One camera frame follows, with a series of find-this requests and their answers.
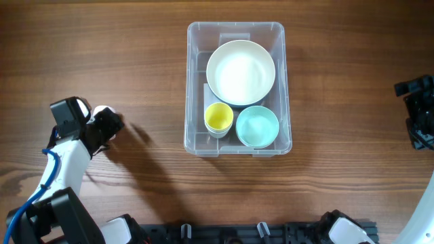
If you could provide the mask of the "yellow cup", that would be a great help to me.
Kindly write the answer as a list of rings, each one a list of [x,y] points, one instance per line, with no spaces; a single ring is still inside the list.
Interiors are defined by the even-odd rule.
[[[222,132],[228,130],[234,119],[233,109],[223,102],[209,105],[204,114],[205,125],[212,131]]]

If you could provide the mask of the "dark blue bowl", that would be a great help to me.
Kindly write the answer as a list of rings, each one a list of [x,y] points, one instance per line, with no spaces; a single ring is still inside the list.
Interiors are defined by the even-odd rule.
[[[265,104],[265,102],[267,101],[268,96],[265,96],[263,99],[255,102],[255,103],[251,103],[251,104],[246,104],[246,105],[234,105],[234,104],[230,104],[230,107],[232,108],[247,108],[249,106],[263,106]]]

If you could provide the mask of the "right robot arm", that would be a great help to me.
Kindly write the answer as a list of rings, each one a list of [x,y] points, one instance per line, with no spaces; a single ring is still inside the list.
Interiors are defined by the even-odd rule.
[[[397,97],[403,96],[409,117],[406,128],[416,150],[433,150],[433,76],[423,75],[394,85]],[[315,226],[318,243],[373,243],[360,224],[339,211],[323,215]],[[422,244],[433,242],[433,179],[423,193],[412,217],[395,243]]]

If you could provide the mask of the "pale green cup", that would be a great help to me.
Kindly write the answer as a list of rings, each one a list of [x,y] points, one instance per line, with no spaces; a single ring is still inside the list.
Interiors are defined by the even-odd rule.
[[[230,124],[227,128],[225,128],[223,130],[213,129],[207,123],[205,124],[205,126],[213,138],[219,139],[219,138],[225,137],[228,134],[230,128],[232,127],[232,124]]]

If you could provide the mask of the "clear plastic storage container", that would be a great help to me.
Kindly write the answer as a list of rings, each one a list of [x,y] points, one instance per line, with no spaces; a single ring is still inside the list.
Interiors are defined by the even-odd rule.
[[[205,72],[208,60],[221,45],[239,39],[263,46],[275,63],[274,86],[263,106],[277,116],[279,133],[275,141],[266,148],[245,146],[237,137],[234,127],[225,137],[213,138],[203,119],[203,84],[207,83]],[[292,149],[292,132],[283,25],[278,22],[193,22],[187,29],[186,43],[185,150],[198,157],[272,157],[288,153]]]

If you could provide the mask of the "green small bowl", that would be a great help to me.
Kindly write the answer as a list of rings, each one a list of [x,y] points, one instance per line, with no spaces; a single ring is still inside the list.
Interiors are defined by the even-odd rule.
[[[265,106],[250,106],[239,113],[235,131],[245,146],[266,148],[278,136],[279,120],[275,113]]]

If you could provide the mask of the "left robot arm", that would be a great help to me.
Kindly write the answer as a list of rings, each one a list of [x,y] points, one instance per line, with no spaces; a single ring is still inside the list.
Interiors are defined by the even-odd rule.
[[[53,243],[150,243],[151,238],[130,215],[97,225],[80,201],[83,175],[92,159],[123,128],[109,106],[53,127],[46,148],[47,165],[28,200],[7,215],[4,243],[42,243],[55,227],[63,231]]]

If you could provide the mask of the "cream large bowl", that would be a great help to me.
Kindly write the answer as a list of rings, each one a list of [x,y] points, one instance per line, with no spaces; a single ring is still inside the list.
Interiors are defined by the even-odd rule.
[[[233,106],[249,106],[263,100],[274,86],[275,77],[275,63],[270,53],[247,40],[221,45],[206,66],[211,91]]]

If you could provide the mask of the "pink cup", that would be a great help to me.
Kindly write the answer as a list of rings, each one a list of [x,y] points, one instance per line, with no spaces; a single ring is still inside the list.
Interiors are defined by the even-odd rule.
[[[90,125],[99,133],[103,142],[112,140],[122,128],[122,121],[114,108],[97,106]]]

